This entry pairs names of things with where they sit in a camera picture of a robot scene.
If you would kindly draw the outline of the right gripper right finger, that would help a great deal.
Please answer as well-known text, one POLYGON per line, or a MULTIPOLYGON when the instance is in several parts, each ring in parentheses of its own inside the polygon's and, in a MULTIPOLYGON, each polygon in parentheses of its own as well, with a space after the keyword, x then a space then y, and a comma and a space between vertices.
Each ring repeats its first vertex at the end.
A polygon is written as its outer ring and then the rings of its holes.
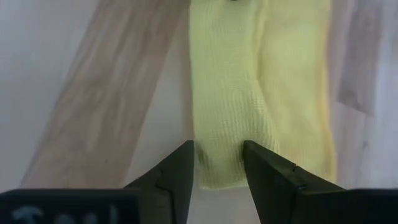
POLYGON ((293 224, 297 195, 342 190, 263 147, 245 140, 244 170, 261 224, 293 224))

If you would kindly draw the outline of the yellow microfiber towel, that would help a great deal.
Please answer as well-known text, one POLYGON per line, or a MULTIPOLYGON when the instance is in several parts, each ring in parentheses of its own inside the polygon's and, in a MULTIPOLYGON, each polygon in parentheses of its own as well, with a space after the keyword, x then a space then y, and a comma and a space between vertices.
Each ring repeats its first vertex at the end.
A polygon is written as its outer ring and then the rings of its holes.
POLYGON ((203 189, 244 187, 245 140, 336 180, 331 0, 191 0, 193 131, 203 189))

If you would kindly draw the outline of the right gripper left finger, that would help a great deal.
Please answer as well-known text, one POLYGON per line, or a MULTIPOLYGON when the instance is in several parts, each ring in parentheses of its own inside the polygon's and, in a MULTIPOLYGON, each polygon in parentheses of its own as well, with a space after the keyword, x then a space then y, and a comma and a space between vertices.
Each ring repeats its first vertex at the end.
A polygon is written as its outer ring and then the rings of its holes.
POLYGON ((187 224, 194 161, 193 141, 185 141, 151 170, 125 186, 139 193, 139 224, 187 224))

